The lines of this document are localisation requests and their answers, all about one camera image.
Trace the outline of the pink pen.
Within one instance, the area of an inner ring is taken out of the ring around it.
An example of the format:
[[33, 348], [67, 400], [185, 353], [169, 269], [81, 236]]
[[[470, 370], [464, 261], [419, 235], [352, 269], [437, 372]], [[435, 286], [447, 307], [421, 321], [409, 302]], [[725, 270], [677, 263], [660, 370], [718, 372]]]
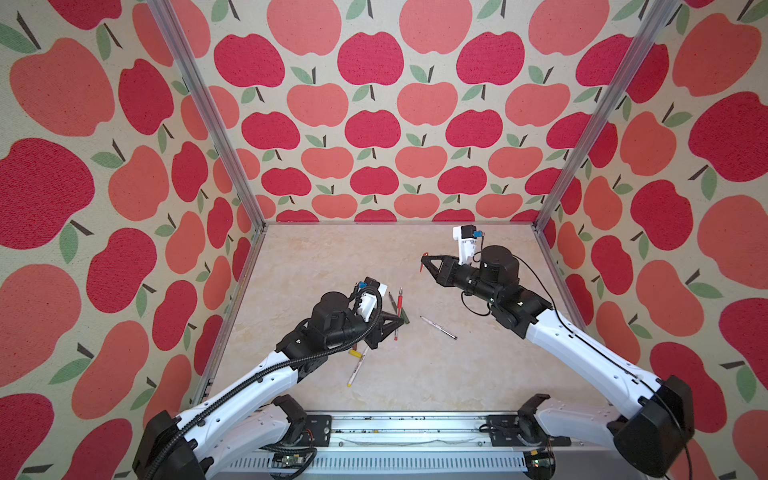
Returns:
[[395, 300], [394, 296], [393, 296], [393, 295], [392, 295], [392, 293], [391, 293], [391, 292], [389, 292], [389, 291], [387, 292], [387, 295], [388, 295], [388, 298], [389, 298], [389, 300], [390, 300], [390, 303], [391, 303], [391, 306], [392, 306], [392, 308], [393, 308], [394, 310], [397, 310], [397, 308], [398, 308], [398, 306], [397, 306], [397, 301]]

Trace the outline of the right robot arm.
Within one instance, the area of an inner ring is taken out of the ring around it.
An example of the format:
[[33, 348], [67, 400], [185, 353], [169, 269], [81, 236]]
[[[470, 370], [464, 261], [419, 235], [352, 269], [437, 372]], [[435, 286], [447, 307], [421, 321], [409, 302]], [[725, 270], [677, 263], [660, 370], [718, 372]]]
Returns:
[[425, 255], [422, 265], [443, 287], [486, 302], [491, 316], [523, 340], [548, 351], [608, 401], [605, 409], [570, 407], [547, 394], [518, 410], [530, 444], [569, 437], [613, 448], [639, 472], [664, 477], [679, 456], [690, 454], [694, 401], [691, 387], [671, 375], [644, 370], [585, 334], [519, 281], [520, 259], [498, 245], [470, 256]]

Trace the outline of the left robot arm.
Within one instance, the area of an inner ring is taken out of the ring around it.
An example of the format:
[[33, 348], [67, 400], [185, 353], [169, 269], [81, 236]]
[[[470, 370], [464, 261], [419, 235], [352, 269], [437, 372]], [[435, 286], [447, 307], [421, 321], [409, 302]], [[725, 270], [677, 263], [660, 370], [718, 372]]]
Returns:
[[371, 284], [351, 295], [324, 294], [311, 315], [236, 383], [179, 414], [155, 415], [134, 457], [134, 473], [140, 479], [212, 479], [254, 450], [296, 452], [307, 414], [288, 390], [332, 355], [358, 343], [377, 348], [404, 323], [383, 307]]

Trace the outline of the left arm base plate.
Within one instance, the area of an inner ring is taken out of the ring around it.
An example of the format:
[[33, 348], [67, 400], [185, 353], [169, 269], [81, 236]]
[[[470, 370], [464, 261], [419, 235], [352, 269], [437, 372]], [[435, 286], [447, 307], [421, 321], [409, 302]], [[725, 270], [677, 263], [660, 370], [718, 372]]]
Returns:
[[274, 446], [289, 449], [328, 447], [332, 430], [331, 415], [308, 415], [292, 422], [286, 434]]

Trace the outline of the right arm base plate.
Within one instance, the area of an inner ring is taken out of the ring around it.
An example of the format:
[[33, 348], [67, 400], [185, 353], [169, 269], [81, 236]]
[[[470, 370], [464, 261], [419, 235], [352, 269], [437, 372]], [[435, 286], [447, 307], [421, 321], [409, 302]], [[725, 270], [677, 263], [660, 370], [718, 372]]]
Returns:
[[488, 434], [494, 447], [568, 447], [569, 437], [547, 436], [532, 415], [489, 415], [479, 427]]

